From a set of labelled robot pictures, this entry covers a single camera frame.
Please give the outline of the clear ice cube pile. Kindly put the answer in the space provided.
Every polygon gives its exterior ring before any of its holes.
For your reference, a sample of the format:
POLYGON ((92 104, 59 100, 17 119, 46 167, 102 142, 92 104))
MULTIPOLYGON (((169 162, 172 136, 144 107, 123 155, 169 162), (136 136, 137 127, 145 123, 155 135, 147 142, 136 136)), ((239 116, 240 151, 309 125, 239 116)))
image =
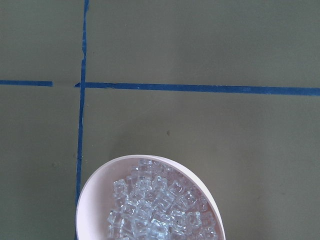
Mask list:
POLYGON ((205 195, 167 164, 140 159, 113 183, 108 240, 217 240, 205 195))

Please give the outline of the pink bowl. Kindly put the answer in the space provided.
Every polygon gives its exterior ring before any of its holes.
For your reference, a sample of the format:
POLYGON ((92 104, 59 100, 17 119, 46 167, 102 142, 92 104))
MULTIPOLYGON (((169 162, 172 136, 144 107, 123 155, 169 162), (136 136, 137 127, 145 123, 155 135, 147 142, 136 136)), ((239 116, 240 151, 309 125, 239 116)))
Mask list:
POLYGON ((87 180, 79 195, 75 227, 78 240, 105 240, 107 236, 107 214, 113 207, 113 182, 130 174, 132 166, 140 159, 164 163, 189 179, 206 197, 209 210, 214 214, 215 230, 220 240, 225 240, 225 230, 218 206, 201 179, 182 164, 155 155, 126 155, 112 159, 100 166, 87 180))

